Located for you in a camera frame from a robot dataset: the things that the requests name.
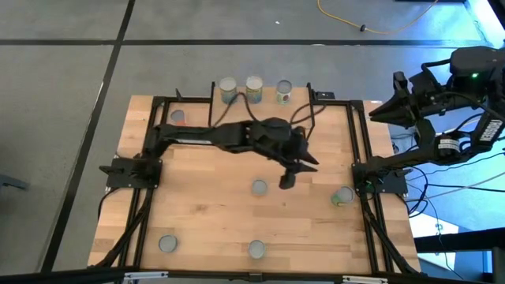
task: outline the tin can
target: tin can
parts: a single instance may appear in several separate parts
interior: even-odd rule
[[[221,89],[221,100],[225,104],[230,104],[232,98],[237,94],[237,81],[232,77],[226,77],[219,82]]]
[[[170,118],[175,122],[175,125],[186,126],[186,119],[183,110],[174,110],[170,114]]]
[[[263,258],[265,255],[266,247],[262,241],[254,240],[249,243],[247,250],[249,251],[249,256],[255,260],[258,260],[260,258]]]
[[[261,102],[263,95],[263,80],[257,76],[250,76],[245,82],[245,95],[250,103]]]
[[[343,186],[331,196],[331,202],[335,206],[344,206],[354,201],[354,190],[349,186]]]
[[[281,80],[277,83],[277,103],[287,104],[291,98],[291,82]]]
[[[263,196],[267,194],[267,191],[268,185],[265,181],[258,179],[252,183],[252,194],[255,196]]]

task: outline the black metal frame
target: black metal frame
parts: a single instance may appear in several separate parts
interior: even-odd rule
[[[314,127],[316,126],[316,120],[314,118],[314,109],[313,109],[313,101],[314,101],[314,94],[313,90],[311,88],[311,84],[307,83],[307,89],[308,89],[308,96],[309,96],[309,109],[310,109],[310,114],[311,114],[311,121],[312,125],[310,127],[309,133],[307,134],[307,137],[309,137],[314,130]],[[145,149],[145,144],[146,144],[146,137],[148,134],[148,130],[151,129],[153,126],[155,126],[155,118],[159,112],[159,108],[163,107],[162,113],[161,113],[161,120],[160,124],[166,124],[168,122],[168,111],[170,109],[170,104],[171,103],[208,103],[209,109],[208,109],[208,125],[212,124],[212,104],[214,102],[214,90],[215,90],[215,82],[212,82],[211,84],[211,94],[209,98],[196,98],[196,97],[183,97],[179,90],[175,89],[175,97],[162,97],[162,96],[155,96],[152,100],[151,104],[151,112],[149,114],[149,120],[148,120],[148,126],[146,128],[146,134],[144,136],[144,146],[142,147],[142,155],[143,156],[146,153]],[[140,191],[141,189],[134,189],[133,195],[132,195],[132,201],[130,203],[130,208],[128,212],[128,218],[127,218],[127,223],[126,223],[126,228],[128,228],[131,224],[132,221],[135,217],[135,214],[137,212],[137,207],[138,207],[138,200],[140,196]],[[145,217],[142,219],[142,222],[140,224],[140,229],[138,233],[138,238],[137,238],[137,245],[135,248],[135,254],[133,258],[133,266],[134,267],[140,267],[140,262],[142,259],[142,252],[144,249],[144,241],[145,241],[145,235],[147,233],[147,228],[148,228],[148,220],[149,220],[149,213],[151,209],[151,203],[152,203],[152,196],[153,196],[153,191],[154,189],[147,189],[147,194],[146,194],[146,199],[148,199],[148,209]],[[120,253],[119,256],[119,262],[118,262],[118,267],[125,266],[126,263],[126,255],[128,254],[128,244],[122,249],[122,252]]]

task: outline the black floor stripe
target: black floor stripe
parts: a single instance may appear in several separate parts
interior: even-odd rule
[[[103,46],[116,39],[0,39],[0,46]]]
[[[82,178],[82,173],[84,171],[84,165],[86,164],[86,159],[89,154],[89,150],[92,146],[93,137],[95,135],[96,126],[100,115],[102,113],[103,104],[105,103],[105,98],[107,97],[107,91],[109,90],[110,80],[114,73],[114,68],[118,62],[119,51],[121,50],[121,41],[125,38],[126,29],[128,28],[130,17],[132,16],[133,7],[135,6],[135,0],[129,0],[126,7],[125,16],[119,29],[118,37],[114,44],[114,49],[110,56],[105,75],[103,76],[103,84],[100,88],[98,98],[93,108],[91,118],[86,128],[84,134],[84,139],[80,146],[79,152],[77,154],[77,160],[75,162],[74,168],[72,170],[69,182],[65,189],[65,199],[63,201],[62,209],[60,210],[58,221],[54,227],[52,237],[47,248],[47,253],[42,264],[42,272],[50,272],[53,269],[54,262],[58,256],[58,250],[60,244],[62,243],[63,234],[65,233],[65,228],[67,222],[69,221],[70,212],[72,211],[73,202],[77,195],[77,189],[79,188],[80,179]]]
[[[484,40],[403,40],[403,39],[126,39],[123,46],[195,46],[195,45],[325,45],[325,46],[397,46],[397,47],[474,47],[487,46]]]

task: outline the gray floor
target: gray floor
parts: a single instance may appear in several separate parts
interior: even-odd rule
[[[389,0],[322,3],[328,12],[360,24],[366,21],[376,29],[405,24],[428,5]],[[0,39],[115,39],[126,4],[127,0],[2,1]],[[316,1],[144,0],[135,5],[126,38],[481,40],[476,27],[486,24],[476,24],[473,17],[462,4],[442,4],[407,32],[375,35],[325,17]],[[485,31],[487,40],[501,42],[501,32]],[[0,189],[0,275],[38,269],[111,50],[0,46],[0,173],[31,184],[26,191]],[[174,95],[179,88],[183,95],[208,96],[213,80],[233,75],[243,81],[258,74],[270,85],[281,78],[297,86],[310,81],[315,89],[333,91],[340,99],[387,100],[394,71],[414,75],[422,62],[448,58],[452,51],[445,47],[123,47],[55,269],[86,266],[106,180],[98,166],[110,163],[114,155],[131,95]],[[447,71],[438,68],[436,75],[445,80]],[[461,110],[444,121],[433,121],[437,130],[445,130],[468,113]],[[473,181],[466,177],[469,171],[479,167],[454,170],[430,182],[466,185]],[[476,179],[491,174],[483,172]],[[499,187],[498,181],[489,186]],[[440,197],[435,205],[440,218],[479,230],[500,226],[505,213],[497,200],[492,193],[459,192]]]

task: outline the can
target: can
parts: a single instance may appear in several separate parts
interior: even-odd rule
[[[172,111],[170,118],[175,122],[175,125],[186,126],[186,119],[183,110]]]
[[[331,196],[331,202],[336,206],[343,206],[354,201],[354,190],[349,186],[343,186]]]
[[[266,250],[265,244],[260,240],[254,240],[249,243],[249,256],[255,260],[263,258]]]
[[[287,104],[291,98],[291,82],[288,80],[280,80],[277,83],[277,103]]]
[[[258,179],[252,183],[252,194],[255,196],[263,196],[267,194],[267,191],[268,185],[265,181]]]
[[[158,246],[162,252],[173,252],[177,248],[177,243],[177,238],[168,234],[159,239]]]
[[[263,95],[263,80],[257,76],[250,76],[245,82],[245,95],[250,103],[261,102]]]
[[[232,98],[237,94],[237,81],[233,77],[223,78],[219,82],[219,88],[221,89],[221,100],[223,103],[232,103]]]

